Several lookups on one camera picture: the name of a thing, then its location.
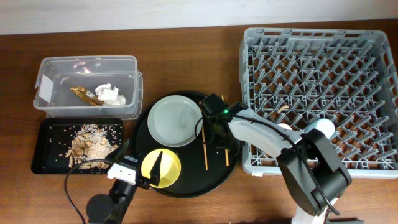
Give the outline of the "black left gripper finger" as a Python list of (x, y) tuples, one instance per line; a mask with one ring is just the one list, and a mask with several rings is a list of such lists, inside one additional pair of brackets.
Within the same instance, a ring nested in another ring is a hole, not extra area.
[(150, 175), (149, 183), (156, 187), (160, 184), (160, 179), (161, 179), (162, 156), (163, 156), (163, 152), (160, 151), (157, 154), (157, 157), (155, 157), (155, 154), (152, 154), (152, 156), (150, 157), (151, 161), (153, 162), (153, 165), (149, 171), (149, 175)]
[(129, 148), (129, 140), (127, 139), (122, 145), (116, 148), (111, 154), (111, 159), (113, 162), (120, 162), (126, 155), (126, 151)]

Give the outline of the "yellow bowl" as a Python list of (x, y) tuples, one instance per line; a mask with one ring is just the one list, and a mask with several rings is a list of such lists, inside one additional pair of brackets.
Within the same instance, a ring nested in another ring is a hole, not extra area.
[(176, 153), (169, 149), (155, 149), (148, 153), (141, 165), (141, 174), (150, 179), (150, 171), (153, 168), (158, 155), (162, 152), (160, 163), (160, 182), (158, 185), (151, 184), (151, 187), (166, 188), (171, 186), (181, 173), (181, 162)]

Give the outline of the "wooden chopstick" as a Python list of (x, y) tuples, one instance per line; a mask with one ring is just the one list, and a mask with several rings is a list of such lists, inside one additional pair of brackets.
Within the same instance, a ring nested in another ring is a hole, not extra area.
[(227, 148), (224, 149), (224, 154), (225, 154), (226, 166), (229, 167), (229, 153)]
[(207, 148), (206, 148), (206, 137), (205, 137), (205, 119), (203, 117), (202, 117), (201, 135), (202, 135), (203, 153), (205, 159), (205, 170), (208, 171), (208, 159), (207, 159)]

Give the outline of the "grey plate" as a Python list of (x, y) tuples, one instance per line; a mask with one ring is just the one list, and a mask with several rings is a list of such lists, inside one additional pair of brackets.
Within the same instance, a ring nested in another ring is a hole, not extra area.
[(202, 113), (192, 99), (170, 95), (157, 101), (149, 111), (147, 127), (151, 136), (168, 147), (182, 147), (200, 132)]

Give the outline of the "round black tray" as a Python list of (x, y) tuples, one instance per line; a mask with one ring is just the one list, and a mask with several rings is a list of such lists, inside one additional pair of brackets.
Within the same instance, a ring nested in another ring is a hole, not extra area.
[[(204, 100), (206, 97), (204, 94), (195, 92), (180, 92), (171, 95), (186, 96), (196, 102), (198, 106), (201, 100)], [(151, 136), (147, 127), (147, 117), (150, 109), (157, 101), (154, 101), (145, 109), (137, 120), (135, 130), (131, 136), (131, 155), (143, 161), (146, 155), (155, 149), (169, 149), (178, 155), (182, 169), (178, 179), (171, 186), (162, 189), (155, 188), (155, 190), (169, 197), (192, 198), (207, 194), (219, 187), (234, 170), (241, 149), (228, 149), (229, 167), (227, 167), (224, 149), (217, 149), (210, 144), (210, 127), (202, 113), (202, 117), (205, 119), (208, 159), (208, 171), (206, 171), (201, 130), (195, 136), (195, 140), (182, 147), (162, 145)]]

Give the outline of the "white napkin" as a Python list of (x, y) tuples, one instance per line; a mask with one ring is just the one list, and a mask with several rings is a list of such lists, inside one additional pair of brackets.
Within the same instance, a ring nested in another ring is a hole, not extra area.
[(95, 89), (96, 96), (106, 105), (120, 106), (126, 104), (126, 98), (119, 94), (119, 89), (112, 87), (110, 83), (98, 86)]

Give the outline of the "brown snack wrapper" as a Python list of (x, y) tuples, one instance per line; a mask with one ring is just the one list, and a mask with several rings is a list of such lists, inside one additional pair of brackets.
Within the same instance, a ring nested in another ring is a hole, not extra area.
[(102, 106), (105, 104), (105, 102), (101, 101), (94, 93), (82, 86), (73, 86), (70, 87), (70, 90), (81, 100), (92, 106)]

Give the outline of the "pink cup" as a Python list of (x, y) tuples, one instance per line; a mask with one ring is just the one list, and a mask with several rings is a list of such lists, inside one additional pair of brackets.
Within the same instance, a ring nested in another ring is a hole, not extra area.
[(285, 124), (285, 123), (279, 123), (279, 126), (284, 129), (292, 130), (292, 128), (288, 124)]

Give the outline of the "blue cup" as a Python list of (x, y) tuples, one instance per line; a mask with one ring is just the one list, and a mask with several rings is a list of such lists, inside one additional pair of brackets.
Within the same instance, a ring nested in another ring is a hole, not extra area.
[(328, 139), (331, 139), (332, 135), (335, 133), (335, 125), (332, 121), (325, 118), (310, 123), (303, 131), (309, 133), (313, 129), (321, 131)]

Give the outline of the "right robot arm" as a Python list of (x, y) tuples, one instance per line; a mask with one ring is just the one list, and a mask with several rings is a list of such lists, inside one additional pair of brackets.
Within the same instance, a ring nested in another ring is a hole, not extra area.
[(277, 160), (290, 195), (297, 204), (292, 223), (325, 223), (339, 214), (334, 203), (352, 183), (329, 138), (320, 130), (283, 128), (247, 105), (227, 105), (212, 94), (200, 102), (211, 130), (227, 144), (251, 144)]

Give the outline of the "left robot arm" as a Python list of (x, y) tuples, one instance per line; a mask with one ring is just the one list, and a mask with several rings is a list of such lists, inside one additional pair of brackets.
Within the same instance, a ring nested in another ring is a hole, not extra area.
[(121, 223), (136, 190), (159, 185), (163, 153), (159, 153), (150, 167), (150, 177), (144, 177), (140, 171), (142, 161), (127, 155), (128, 147), (129, 141), (126, 141), (105, 157), (111, 163), (108, 178), (115, 182), (109, 194), (97, 194), (86, 204), (89, 223)]

